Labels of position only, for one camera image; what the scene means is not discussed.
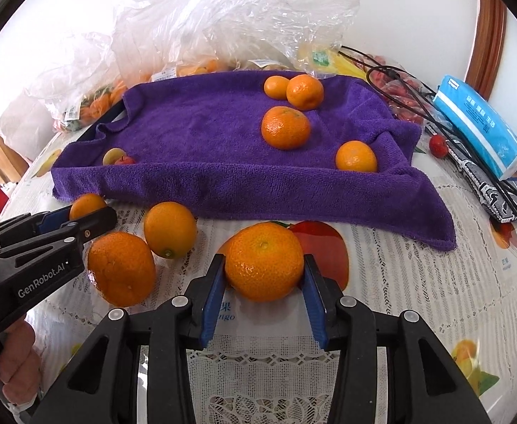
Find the person's left hand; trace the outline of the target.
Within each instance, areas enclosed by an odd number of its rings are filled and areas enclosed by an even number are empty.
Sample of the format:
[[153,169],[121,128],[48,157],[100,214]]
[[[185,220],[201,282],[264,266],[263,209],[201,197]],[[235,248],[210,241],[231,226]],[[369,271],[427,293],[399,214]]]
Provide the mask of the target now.
[[35,332],[20,318],[5,333],[4,350],[0,355],[0,385],[10,403],[22,406],[34,401],[41,381],[41,358],[34,350]]

